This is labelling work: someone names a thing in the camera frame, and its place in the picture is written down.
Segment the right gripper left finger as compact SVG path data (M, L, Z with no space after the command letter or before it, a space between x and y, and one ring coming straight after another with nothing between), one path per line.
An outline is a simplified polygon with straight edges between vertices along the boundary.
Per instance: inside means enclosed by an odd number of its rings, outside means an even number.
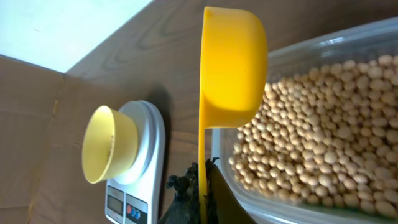
M174 189L174 199L158 224L198 224L200 203L198 189L198 164L193 162L183 176L171 175L165 187Z

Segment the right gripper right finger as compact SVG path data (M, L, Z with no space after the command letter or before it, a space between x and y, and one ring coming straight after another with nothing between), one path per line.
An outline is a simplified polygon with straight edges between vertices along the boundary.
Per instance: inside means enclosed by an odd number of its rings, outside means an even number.
M256 224L256 221L240 205L220 169L215 164L218 157L206 160L208 195L206 206L208 223Z

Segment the yellow measuring scoop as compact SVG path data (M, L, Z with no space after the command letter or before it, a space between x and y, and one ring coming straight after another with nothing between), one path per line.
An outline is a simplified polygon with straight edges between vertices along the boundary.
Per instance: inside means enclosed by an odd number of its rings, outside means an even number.
M200 219L207 223L205 130L238 128L256 115L267 77L262 22L241 9L206 7L203 15L198 120Z

